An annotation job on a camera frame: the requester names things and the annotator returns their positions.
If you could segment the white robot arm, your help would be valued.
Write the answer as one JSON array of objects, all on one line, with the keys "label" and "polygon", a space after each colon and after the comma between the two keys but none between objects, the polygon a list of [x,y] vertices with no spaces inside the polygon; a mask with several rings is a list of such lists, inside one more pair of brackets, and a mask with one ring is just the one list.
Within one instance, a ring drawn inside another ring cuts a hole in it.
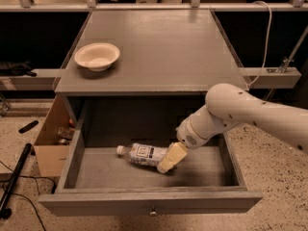
[{"label": "white robot arm", "polygon": [[176,128],[177,142],[169,146],[157,169],[168,172],[190,149],[205,145],[212,137],[241,123],[253,125],[308,153],[307,110],[261,100],[231,84],[217,84],[208,90],[205,105]]}]

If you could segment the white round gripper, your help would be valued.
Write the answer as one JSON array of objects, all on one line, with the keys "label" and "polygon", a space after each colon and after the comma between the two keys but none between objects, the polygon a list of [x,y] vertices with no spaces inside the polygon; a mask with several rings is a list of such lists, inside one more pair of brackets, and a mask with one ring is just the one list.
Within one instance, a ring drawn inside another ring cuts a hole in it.
[{"label": "white round gripper", "polygon": [[187,156],[188,148],[196,149],[208,142],[195,133],[188,117],[176,128],[176,138],[180,142],[174,142],[169,147],[162,148],[162,156],[157,165],[161,173],[167,173],[176,167]]}]

